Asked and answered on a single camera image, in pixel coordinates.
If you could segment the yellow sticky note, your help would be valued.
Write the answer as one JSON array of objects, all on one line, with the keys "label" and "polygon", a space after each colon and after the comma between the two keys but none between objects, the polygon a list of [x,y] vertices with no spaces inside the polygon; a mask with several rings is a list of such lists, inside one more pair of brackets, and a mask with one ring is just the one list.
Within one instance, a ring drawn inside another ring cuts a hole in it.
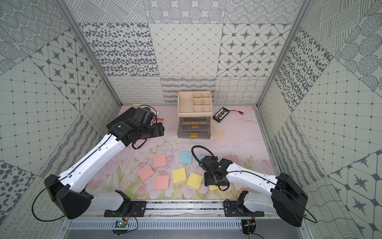
[{"label": "yellow sticky note", "polygon": [[214,190],[218,190],[219,187],[218,186],[215,186],[215,185],[209,185],[209,190],[210,191],[214,191]]},{"label": "yellow sticky note", "polygon": [[191,172],[186,185],[199,190],[202,184],[202,180],[203,180],[202,175]]},{"label": "yellow sticky note", "polygon": [[187,181],[187,175],[185,168],[179,168],[172,170],[173,183],[182,183]]}]

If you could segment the beige drawer organizer cabinet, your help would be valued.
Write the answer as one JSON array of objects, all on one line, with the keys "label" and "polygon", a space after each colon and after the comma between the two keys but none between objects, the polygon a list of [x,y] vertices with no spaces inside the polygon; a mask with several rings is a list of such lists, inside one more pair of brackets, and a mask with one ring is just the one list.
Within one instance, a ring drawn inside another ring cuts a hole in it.
[{"label": "beige drawer organizer cabinet", "polygon": [[210,117],[212,120],[212,94],[210,91],[178,93],[178,117]]}]

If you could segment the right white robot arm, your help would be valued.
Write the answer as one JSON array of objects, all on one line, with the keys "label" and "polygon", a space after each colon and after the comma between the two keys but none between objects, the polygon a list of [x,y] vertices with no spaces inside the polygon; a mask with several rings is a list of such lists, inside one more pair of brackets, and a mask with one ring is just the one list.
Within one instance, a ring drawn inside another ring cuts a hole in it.
[{"label": "right white robot arm", "polygon": [[214,185],[226,190],[231,183],[236,183],[265,196],[260,200],[249,192],[241,194],[237,207],[242,214],[256,211],[276,213],[286,223],[301,227],[308,196],[288,174],[261,174],[228,159],[218,161],[213,156],[197,162],[205,171],[206,186]]}]

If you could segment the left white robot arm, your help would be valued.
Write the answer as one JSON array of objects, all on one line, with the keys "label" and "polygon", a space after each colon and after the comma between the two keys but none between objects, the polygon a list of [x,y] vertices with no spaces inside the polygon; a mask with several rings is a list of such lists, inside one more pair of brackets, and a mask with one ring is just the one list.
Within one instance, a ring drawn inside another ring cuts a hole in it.
[{"label": "left white robot arm", "polygon": [[68,219],[75,219],[85,212],[105,211],[108,216],[126,217],[131,214],[130,198],[120,190],[97,193],[86,190],[90,180],[115,155],[140,139],[164,135],[161,122],[141,125],[138,128],[119,122],[112,126],[103,139],[82,159],[60,175],[49,175],[44,184],[55,205]]}]

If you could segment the blue sticky note middle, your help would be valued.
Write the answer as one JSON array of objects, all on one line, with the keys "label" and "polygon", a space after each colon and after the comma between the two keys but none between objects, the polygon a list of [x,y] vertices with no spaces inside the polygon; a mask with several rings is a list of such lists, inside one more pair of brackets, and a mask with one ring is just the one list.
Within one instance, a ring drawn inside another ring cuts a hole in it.
[{"label": "blue sticky note middle", "polygon": [[198,156],[198,159],[199,159],[198,165],[200,165],[200,164],[202,163],[202,161],[203,161],[204,158],[205,158],[205,155],[200,154],[200,155]]}]

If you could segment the blue sticky note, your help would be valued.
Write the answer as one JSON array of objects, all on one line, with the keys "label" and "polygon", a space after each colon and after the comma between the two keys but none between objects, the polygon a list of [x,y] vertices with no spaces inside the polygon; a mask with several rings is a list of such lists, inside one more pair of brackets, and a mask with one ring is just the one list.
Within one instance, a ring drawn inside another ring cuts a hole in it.
[{"label": "blue sticky note", "polygon": [[181,164],[192,164],[193,155],[188,151],[181,151],[179,163]]},{"label": "blue sticky note", "polygon": [[204,158],[205,158],[205,155],[200,154],[200,155],[198,156],[198,159],[199,159],[198,165],[200,165],[200,164],[202,163],[202,161],[203,161]]}]

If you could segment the blue sticky note left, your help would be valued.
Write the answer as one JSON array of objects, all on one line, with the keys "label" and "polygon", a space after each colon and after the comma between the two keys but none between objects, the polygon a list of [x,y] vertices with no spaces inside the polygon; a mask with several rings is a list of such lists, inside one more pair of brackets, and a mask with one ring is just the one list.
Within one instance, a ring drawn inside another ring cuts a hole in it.
[{"label": "blue sticky note left", "polygon": [[188,151],[181,151],[179,163],[181,164],[192,164],[193,155]]}]

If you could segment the pink sticky note upper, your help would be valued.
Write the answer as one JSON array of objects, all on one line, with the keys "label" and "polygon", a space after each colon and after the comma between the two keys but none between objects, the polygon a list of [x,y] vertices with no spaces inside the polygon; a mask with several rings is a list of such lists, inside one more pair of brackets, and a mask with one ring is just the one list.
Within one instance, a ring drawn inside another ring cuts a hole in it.
[{"label": "pink sticky note upper", "polygon": [[154,168],[165,167],[167,165],[166,155],[156,155],[153,157]]}]

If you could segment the pink sticky note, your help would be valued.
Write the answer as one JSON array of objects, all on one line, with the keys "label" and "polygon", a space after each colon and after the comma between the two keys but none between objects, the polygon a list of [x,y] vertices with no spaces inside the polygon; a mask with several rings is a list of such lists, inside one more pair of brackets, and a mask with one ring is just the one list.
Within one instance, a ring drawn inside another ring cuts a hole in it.
[{"label": "pink sticky note", "polygon": [[140,177],[142,182],[145,182],[147,179],[152,177],[154,174],[155,173],[149,164],[146,164],[145,166],[143,166],[142,168],[140,168],[138,170],[138,176]]},{"label": "pink sticky note", "polygon": [[153,157],[154,168],[165,167],[167,165],[166,155],[156,155]]},{"label": "pink sticky note", "polygon": [[169,189],[169,175],[157,175],[155,178],[155,190],[168,190]]}]

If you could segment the pink sticky note left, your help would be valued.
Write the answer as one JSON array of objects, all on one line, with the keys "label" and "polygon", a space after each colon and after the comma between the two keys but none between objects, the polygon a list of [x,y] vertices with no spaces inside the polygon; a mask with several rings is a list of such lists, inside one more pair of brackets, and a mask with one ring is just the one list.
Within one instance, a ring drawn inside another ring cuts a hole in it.
[{"label": "pink sticky note left", "polygon": [[142,182],[145,182],[147,179],[152,177],[154,174],[155,173],[149,164],[146,164],[145,166],[143,166],[142,168],[140,168],[138,170],[138,176],[140,177]]}]

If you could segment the pink sticky note lower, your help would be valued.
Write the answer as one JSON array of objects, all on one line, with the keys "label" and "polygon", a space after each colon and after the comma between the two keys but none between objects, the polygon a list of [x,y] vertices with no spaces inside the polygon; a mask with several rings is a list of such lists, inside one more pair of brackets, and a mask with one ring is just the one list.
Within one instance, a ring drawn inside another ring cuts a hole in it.
[{"label": "pink sticky note lower", "polygon": [[155,178],[155,190],[168,190],[169,189],[169,175],[157,175]]}]

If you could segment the black flat case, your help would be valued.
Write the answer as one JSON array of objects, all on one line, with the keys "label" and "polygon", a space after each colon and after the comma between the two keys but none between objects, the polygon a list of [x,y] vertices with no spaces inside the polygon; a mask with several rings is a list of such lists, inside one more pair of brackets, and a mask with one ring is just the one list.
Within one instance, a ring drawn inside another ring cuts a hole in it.
[{"label": "black flat case", "polygon": [[118,122],[127,122],[128,119],[134,117],[135,112],[136,112],[136,108],[134,108],[134,107],[130,107],[127,111],[123,112],[123,113],[122,113],[121,115],[119,115],[116,119],[114,119],[113,121],[111,121],[111,122],[107,125],[107,129],[110,129],[113,125],[115,125],[115,124],[118,123]]}]

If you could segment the small green circuit board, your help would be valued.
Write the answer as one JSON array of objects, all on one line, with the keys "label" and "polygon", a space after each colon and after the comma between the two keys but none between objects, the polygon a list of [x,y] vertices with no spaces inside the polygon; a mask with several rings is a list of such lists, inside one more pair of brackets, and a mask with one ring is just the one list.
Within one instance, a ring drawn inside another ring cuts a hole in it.
[{"label": "small green circuit board", "polygon": [[125,221],[116,221],[114,227],[115,228],[126,228],[127,224]]}]

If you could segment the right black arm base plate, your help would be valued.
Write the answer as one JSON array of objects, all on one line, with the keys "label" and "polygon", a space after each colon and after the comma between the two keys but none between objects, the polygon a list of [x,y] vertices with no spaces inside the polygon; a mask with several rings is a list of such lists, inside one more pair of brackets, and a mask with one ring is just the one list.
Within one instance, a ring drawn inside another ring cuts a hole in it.
[{"label": "right black arm base plate", "polygon": [[224,200],[222,202],[224,215],[226,217],[264,217],[265,213],[261,211],[252,212],[248,210],[243,203],[237,201]]}]

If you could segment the aluminium mounting rail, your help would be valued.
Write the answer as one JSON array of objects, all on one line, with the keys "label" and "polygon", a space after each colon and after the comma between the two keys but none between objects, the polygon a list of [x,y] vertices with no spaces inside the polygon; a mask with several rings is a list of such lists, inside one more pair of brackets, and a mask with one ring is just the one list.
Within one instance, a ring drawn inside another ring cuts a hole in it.
[{"label": "aluminium mounting rail", "polygon": [[[208,211],[212,211],[212,214],[216,215],[218,212],[223,213],[224,209],[222,202],[224,200],[159,200],[159,201],[149,201],[147,200],[146,210],[144,217],[148,217],[150,212],[154,213],[164,213],[165,215],[180,215],[180,214],[204,214]],[[259,194],[248,193],[244,197],[240,197],[236,200],[239,203],[243,203],[244,206],[252,211],[261,211],[265,214],[275,214],[284,221],[292,220],[293,223],[297,221],[302,221],[303,217],[306,215],[305,210],[306,204],[298,203],[295,199],[287,199],[286,202],[276,202],[274,203],[272,199],[261,196]],[[105,210],[87,210],[76,218],[81,217],[101,217],[105,218]]]}]

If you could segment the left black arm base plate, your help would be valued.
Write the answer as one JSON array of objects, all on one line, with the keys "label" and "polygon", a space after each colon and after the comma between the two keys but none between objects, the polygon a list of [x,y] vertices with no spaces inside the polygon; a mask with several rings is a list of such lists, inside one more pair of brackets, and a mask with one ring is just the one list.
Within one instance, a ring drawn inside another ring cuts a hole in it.
[{"label": "left black arm base plate", "polygon": [[116,217],[144,217],[146,210],[146,201],[127,201],[125,200],[122,205],[115,211],[105,210],[104,217],[116,218]]}]

